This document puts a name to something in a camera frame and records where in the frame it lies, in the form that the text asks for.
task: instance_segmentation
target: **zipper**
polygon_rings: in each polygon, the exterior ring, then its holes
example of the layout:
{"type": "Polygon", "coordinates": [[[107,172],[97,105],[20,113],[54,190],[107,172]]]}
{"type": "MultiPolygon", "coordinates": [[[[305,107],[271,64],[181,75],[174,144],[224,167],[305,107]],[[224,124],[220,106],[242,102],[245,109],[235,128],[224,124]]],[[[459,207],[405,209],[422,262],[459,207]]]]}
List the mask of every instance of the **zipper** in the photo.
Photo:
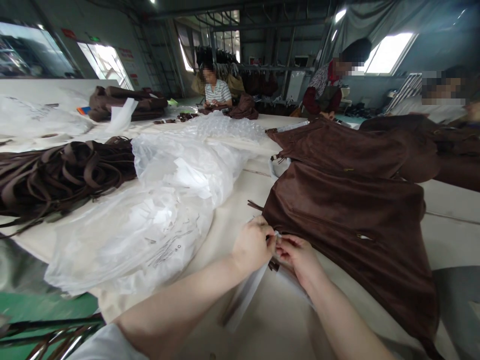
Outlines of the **zipper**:
{"type": "Polygon", "coordinates": [[[357,233],[356,231],[353,231],[352,229],[348,228],[348,227],[345,227],[344,225],[340,225],[339,223],[337,222],[334,222],[334,221],[331,221],[331,220],[325,220],[324,218],[321,218],[321,217],[318,217],[318,216],[313,216],[313,215],[310,215],[306,212],[303,212],[301,210],[297,210],[297,209],[293,209],[291,208],[290,209],[292,213],[298,215],[298,216],[302,216],[304,218],[307,218],[315,223],[318,223],[318,224],[322,224],[322,225],[327,225],[327,226],[330,226],[330,227],[333,227],[337,230],[340,230],[342,231],[343,233],[346,233],[348,234],[349,236],[355,236],[356,238],[358,239],[361,239],[361,240],[368,240],[369,242],[372,242],[372,243],[376,243],[377,241],[375,239],[372,239],[371,237],[369,236],[366,236],[364,234],[360,234],[360,233],[357,233]]]}

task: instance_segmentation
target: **white sleeve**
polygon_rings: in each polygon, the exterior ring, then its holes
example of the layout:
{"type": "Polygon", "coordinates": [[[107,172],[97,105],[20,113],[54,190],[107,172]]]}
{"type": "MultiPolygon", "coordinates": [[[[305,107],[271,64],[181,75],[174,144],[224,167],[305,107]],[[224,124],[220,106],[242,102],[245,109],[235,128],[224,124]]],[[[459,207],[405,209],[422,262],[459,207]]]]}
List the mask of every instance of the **white sleeve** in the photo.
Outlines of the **white sleeve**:
{"type": "Polygon", "coordinates": [[[134,349],[119,327],[113,323],[102,327],[83,343],[68,360],[149,360],[134,349]]]}

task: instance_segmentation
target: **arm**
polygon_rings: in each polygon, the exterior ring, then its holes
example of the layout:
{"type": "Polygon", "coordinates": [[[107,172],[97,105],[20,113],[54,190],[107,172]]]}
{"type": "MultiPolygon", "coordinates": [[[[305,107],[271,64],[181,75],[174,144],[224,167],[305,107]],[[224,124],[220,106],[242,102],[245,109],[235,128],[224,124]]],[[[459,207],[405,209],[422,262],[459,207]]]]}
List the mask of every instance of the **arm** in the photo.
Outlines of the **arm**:
{"type": "Polygon", "coordinates": [[[310,296],[338,360],[394,360],[345,294],[325,274],[312,246],[294,235],[283,235],[276,252],[289,263],[310,296]]]}
{"type": "Polygon", "coordinates": [[[227,105],[229,107],[232,107],[232,94],[230,93],[230,89],[227,85],[225,85],[221,91],[221,98],[224,99],[224,101],[220,102],[213,100],[212,104],[214,104],[215,106],[227,105]]]}
{"type": "Polygon", "coordinates": [[[306,89],[305,95],[303,95],[302,105],[311,115],[320,114],[320,106],[315,101],[316,89],[314,87],[309,87],[306,89]]]}
{"type": "Polygon", "coordinates": [[[243,227],[230,255],[150,296],[113,322],[150,359],[169,359],[223,294],[270,260],[274,234],[257,216],[243,227]]]}

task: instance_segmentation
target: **leather handbag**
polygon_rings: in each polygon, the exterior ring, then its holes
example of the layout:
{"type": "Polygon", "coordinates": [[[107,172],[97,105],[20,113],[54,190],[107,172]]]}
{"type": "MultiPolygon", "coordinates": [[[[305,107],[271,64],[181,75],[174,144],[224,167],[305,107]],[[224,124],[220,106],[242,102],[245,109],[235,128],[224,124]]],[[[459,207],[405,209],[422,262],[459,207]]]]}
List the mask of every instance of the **leather handbag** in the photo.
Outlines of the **leather handbag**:
{"type": "Polygon", "coordinates": [[[281,234],[309,241],[417,338],[431,359],[442,359],[433,342],[440,311],[420,227],[424,213],[417,184],[292,161],[262,215],[281,234]]]}
{"type": "Polygon", "coordinates": [[[400,175],[418,182],[432,179],[440,170],[435,145],[426,138],[421,146],[401,129],[369,133],[318,116],[308,120],[310,124],[292,130],[267,131],[283,149],[277,157],[299,160],[320,169],[383,179],[400,175]]]}

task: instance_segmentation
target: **window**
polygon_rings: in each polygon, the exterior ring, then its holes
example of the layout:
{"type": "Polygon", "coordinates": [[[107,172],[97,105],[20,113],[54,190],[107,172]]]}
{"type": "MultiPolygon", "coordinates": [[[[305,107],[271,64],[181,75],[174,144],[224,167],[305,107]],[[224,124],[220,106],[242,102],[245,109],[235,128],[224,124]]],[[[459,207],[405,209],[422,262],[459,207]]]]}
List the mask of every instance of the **window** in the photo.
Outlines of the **window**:
{"type": "Polygon", "coordinates": [[[411,32],[386,36],[371,51],[364,66],[359,66],[356,75],[393,75],[410,50],[416,35],[411,32]]]}
{"type": "Polygon", "coordinates": [[[187,57],[185,56],[184,47],[182,46],[182,42],[180,41],[180,38],[178,38],[178,42],[180,43],[181,57],[183,58],[183,65],[185,65],[185,70],[193,73],[194,69],[189,65],[189,62],[187,61],[187,57]]]}
{"type": "Polygon", "coordinates": [[[119,55],[113,47],[83,42],[79,42],[78,46],[99,79],[117,80],[122,89],[134,89],[119,55]]]}
{"type": "Polygon", "coordinates": [[[74,69],[43,25],[0,22],[0,77],[73,75],[74,69]]]}

